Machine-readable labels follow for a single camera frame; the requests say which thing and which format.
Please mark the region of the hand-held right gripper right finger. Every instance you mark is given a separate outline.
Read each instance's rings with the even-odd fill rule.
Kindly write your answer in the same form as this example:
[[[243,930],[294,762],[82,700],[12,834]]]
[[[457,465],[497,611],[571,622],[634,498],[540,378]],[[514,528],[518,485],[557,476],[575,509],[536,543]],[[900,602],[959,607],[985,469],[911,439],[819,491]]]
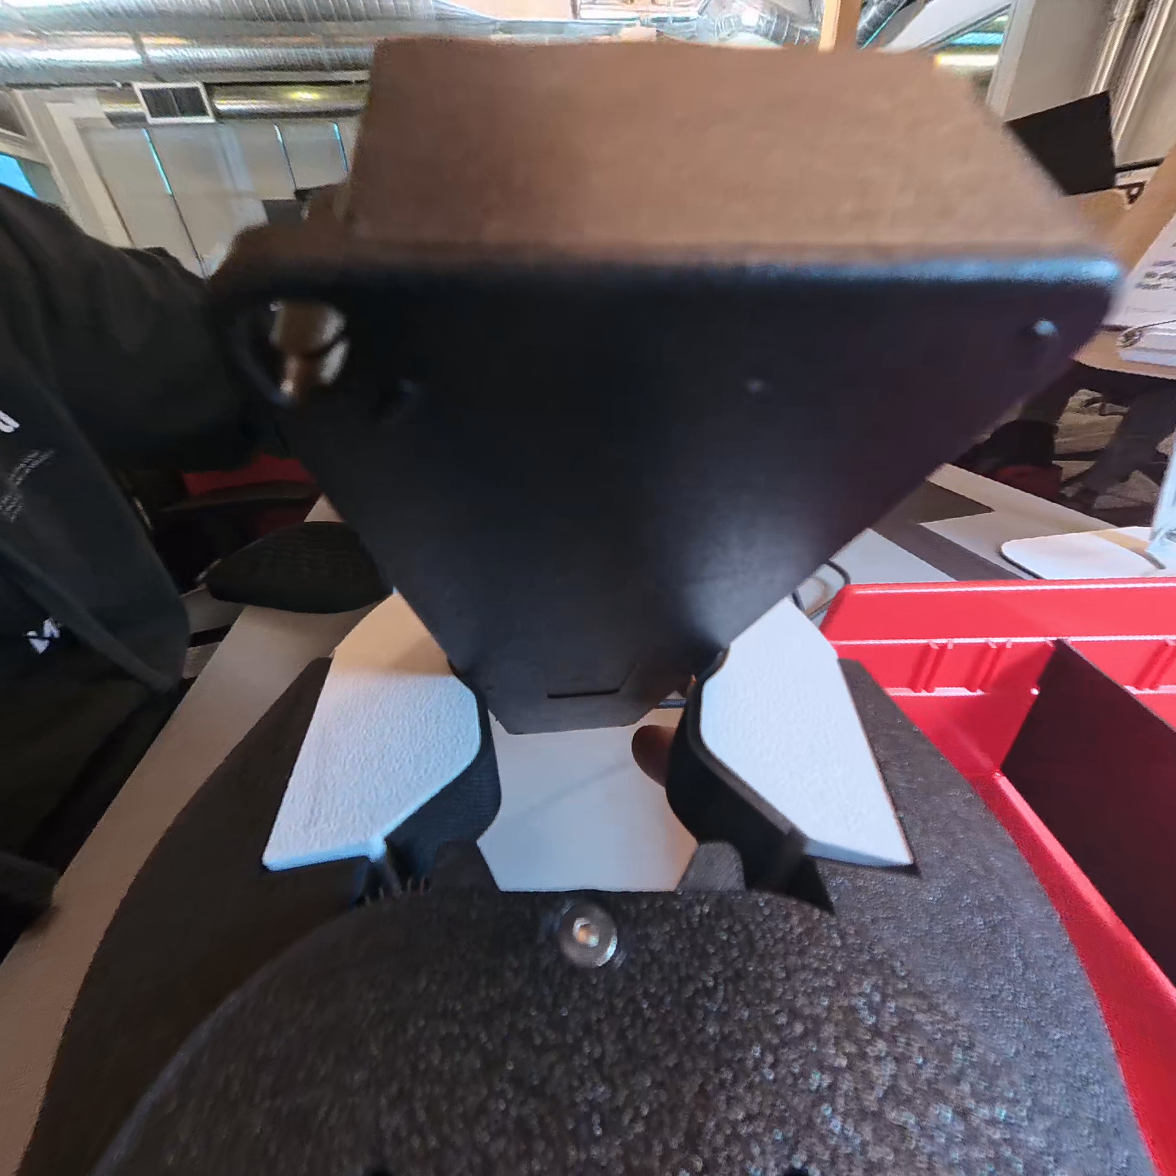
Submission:
[[[691,685],[667,799],[699,844],[728,842],[747,869],[917,866],[839,657],[789,598]]]

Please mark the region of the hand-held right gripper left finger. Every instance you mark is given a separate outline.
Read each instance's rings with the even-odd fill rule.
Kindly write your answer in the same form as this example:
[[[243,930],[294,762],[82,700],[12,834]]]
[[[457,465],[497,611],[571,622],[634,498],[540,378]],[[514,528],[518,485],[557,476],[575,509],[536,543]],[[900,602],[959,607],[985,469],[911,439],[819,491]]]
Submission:
[[[331,655],[263,866],[376,864],[401,842],[427,869],[437,844],[473,842],[499,812],[492,731],[407,598],[389,596]]]

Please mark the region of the red plastic bin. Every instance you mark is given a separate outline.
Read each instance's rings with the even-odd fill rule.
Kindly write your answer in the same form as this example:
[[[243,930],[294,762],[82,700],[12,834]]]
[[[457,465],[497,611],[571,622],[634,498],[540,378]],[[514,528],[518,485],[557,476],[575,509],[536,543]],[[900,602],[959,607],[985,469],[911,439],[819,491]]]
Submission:
[[[1157,1172],[1175,1172],[1175,980],[1003,772],[1059,642],[1175,639],[1175,580],[850,587],[822,633],[963,772],[1049,893],[1101,1002]]]

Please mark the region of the person's left forearm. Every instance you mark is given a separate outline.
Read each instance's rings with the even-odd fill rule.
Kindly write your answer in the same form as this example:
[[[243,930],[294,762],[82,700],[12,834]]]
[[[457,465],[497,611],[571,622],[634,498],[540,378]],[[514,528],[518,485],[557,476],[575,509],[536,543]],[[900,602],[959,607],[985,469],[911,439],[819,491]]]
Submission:
[[[204,280],[3,188],[3,410],[30,426],[38,408],[117,469],[228,471],[281,450]]]

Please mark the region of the person's right hand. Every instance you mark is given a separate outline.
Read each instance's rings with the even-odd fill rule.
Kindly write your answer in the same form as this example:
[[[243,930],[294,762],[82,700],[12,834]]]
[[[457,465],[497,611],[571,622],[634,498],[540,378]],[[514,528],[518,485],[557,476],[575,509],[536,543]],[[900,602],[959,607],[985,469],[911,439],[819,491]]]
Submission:
[[[664,724],[645,724],[634,731],[630,740],[632,757],[651,781],[665,788],[671,772],[677,727]]]

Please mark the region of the person's left hand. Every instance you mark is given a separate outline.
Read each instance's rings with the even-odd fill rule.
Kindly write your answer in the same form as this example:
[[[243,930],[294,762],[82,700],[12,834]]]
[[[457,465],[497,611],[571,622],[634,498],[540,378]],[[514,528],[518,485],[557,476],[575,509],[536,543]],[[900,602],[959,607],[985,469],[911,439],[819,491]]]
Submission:
[[[278,402],[298,404],[331,388],[348,354],[348,316],[333,304],[276,301],[270,343],[280,354]]]

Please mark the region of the black textured rounded object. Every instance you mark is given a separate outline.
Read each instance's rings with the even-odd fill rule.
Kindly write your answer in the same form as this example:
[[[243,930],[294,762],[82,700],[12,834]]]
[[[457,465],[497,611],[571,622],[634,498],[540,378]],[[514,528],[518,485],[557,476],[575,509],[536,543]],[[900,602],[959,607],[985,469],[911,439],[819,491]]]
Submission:
[[[390,596],[376,559],[346,522],[304,520],[215,561],[202,576],[226,604],[291,613],[348,613]]]

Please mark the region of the black divider panel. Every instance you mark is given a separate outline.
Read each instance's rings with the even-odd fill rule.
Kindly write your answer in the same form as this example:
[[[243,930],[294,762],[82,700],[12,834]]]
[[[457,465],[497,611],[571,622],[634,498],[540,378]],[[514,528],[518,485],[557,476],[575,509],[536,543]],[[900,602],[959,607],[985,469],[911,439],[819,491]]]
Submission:
[[[1175,980],[1175,639],[1059,642],[1003,772]]]

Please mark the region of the white metal stand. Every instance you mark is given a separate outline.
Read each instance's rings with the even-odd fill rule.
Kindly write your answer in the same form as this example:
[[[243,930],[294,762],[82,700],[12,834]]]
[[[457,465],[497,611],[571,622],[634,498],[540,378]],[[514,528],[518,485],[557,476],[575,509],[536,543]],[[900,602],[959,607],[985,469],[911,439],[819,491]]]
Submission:
[[[1175,578],[1175,456],[1160,484],[1153,522],[1083,533],[1011,539],[1000,554],[1033,578],[1142,580]]]

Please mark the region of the red bag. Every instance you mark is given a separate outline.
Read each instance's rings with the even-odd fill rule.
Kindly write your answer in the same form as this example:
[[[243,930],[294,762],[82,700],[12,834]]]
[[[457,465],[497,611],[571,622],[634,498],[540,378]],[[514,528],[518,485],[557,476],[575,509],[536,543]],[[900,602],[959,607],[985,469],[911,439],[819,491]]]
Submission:
[[[1055,463],[1059,426],[1037,419],[1011,419],[955,460],[959,469],[1024,493],[1057,500],[1062,469]]]

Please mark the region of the printed instruction sheet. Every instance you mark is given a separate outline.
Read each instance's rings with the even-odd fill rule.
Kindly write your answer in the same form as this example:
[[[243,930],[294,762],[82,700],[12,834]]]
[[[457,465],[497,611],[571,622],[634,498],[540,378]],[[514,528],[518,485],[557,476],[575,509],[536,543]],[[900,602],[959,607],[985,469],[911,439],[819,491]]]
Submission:
[[[1175,317],[1175,218],[1162,229],[1140,264],[1129,275],[1114,308],[1109,328],[1116,334]]]

